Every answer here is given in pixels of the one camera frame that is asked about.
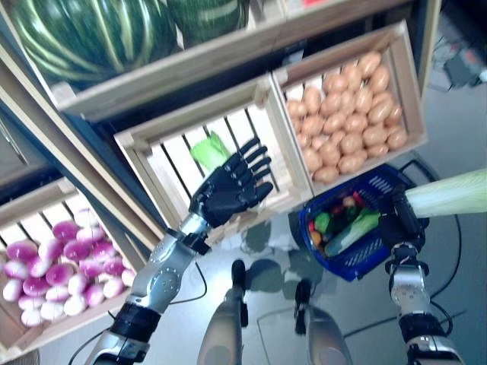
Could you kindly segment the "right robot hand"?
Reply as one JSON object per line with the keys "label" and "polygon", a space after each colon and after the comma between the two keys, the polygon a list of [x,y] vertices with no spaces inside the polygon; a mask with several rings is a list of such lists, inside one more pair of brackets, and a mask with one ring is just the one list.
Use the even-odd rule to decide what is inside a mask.
{"label": "right robot hand", "polygon": [[418,218],[406,198],[404,185],[396,186],[379,200],[378,227],[383,242],[393,248],[405,243],[420,252],[425,245],[425,229],[428,218]]}

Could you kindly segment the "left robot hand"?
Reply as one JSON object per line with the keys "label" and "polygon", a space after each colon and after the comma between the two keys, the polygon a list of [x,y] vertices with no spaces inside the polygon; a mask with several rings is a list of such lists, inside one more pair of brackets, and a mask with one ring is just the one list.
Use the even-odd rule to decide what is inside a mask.
{"label": "left robot hand", "polygon": [[233,215],[260,204],[274,189],[272,182],[264,180],[271,173],[272,159],[267,151],[259,138],[250,139],[196,190],[189,212],[216,228]]}

